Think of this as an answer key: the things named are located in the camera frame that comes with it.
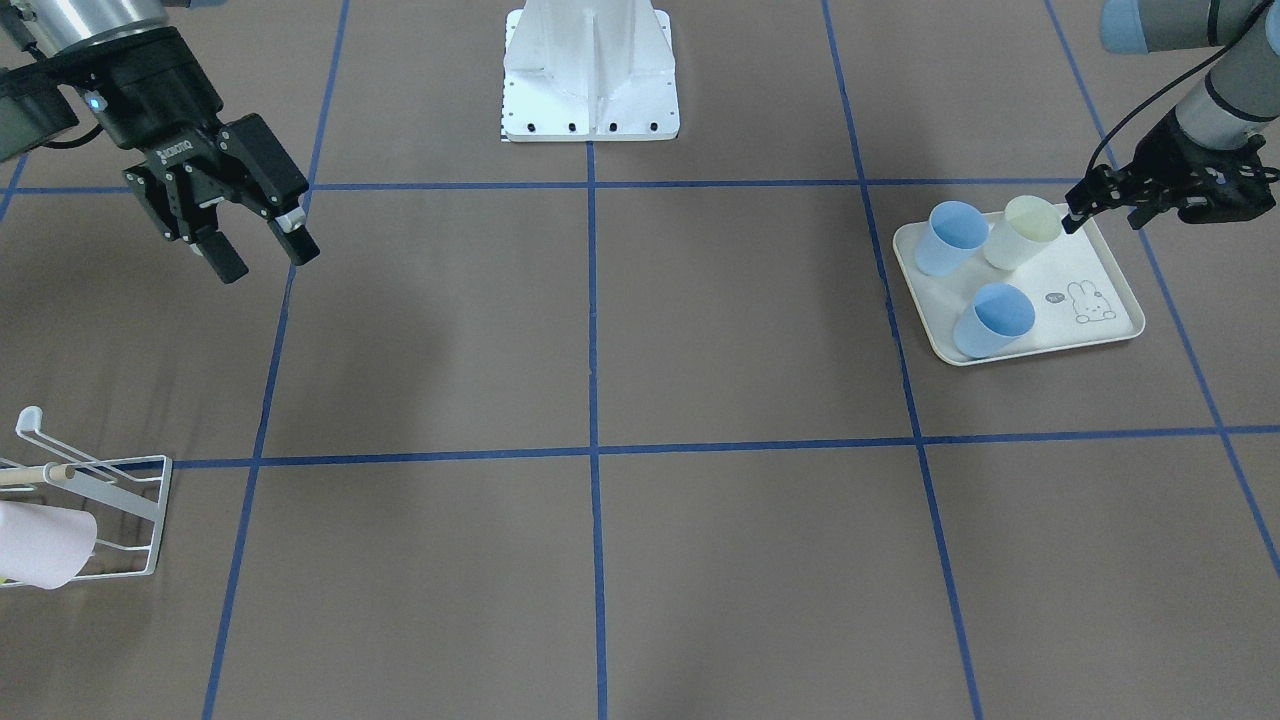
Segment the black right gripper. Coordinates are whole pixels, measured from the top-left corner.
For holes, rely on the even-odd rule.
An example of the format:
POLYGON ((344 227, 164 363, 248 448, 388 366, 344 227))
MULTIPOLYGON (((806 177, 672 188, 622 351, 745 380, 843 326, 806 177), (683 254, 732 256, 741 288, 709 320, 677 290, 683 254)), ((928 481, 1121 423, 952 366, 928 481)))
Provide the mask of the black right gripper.
POLYGON ((143 154, 124 177, 160 234, 189 243, 223 284, 250 273, 219 225, 223 202, 264 218, 292 265, 320 255, 305 174, 259 114, 219 118, 224 102, 177 29, 88 46, 84 100, 119 149, 143 154))

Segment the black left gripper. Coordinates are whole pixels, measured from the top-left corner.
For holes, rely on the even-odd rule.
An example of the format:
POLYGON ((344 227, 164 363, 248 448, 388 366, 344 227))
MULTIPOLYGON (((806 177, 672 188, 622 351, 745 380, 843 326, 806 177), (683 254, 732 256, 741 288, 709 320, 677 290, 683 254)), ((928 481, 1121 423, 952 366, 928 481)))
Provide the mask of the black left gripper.
POLYGON ((1230 149, 1198 143, 1181 128, 1175 111, 1138 143, 1128 169, 1098 164, 1065 195, 1066 234, 1091 218, 1133 206, 1126 222, 1144 229, 1164 214, 1187 224, 1251 222, 1277 206, 1271 186, 1277 168, 1260 158, 1265 138, 1253 132, 1230 149))

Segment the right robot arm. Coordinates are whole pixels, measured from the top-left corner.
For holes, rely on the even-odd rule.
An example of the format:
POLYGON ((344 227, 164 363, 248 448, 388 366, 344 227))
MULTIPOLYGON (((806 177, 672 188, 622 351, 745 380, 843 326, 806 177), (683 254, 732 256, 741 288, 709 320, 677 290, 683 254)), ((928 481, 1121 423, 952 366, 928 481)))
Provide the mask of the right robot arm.
POLYGON ((247 266, 221 232, 233 202, 262 219, 296 266, 319 254, 303 172, 257 114, 224 102, 166 1, 5 1, 3 32, 31 63, 3 69, 3 159, 72 150, 106 135, 142 154, 122 173, 157 232, 189 246, 229 284, 247 266))

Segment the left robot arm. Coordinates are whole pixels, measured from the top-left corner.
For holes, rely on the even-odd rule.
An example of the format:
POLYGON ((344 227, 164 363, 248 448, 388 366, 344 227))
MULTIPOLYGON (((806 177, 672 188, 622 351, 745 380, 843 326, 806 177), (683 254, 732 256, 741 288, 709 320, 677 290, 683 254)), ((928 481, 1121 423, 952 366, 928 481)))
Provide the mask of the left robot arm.
POLYGON ((1068 192, 1062 228, 1129 209, 1134 229, 1166 211, 1187 224, 1251 222, 1276 206, 1277 169, 1261 159, 1279 114, 1275 1, 1106 1, 1100 41, 1120 55, 1206 49, 1184 72, 1190 90, 1111 168, 1092 155, 1068 192))

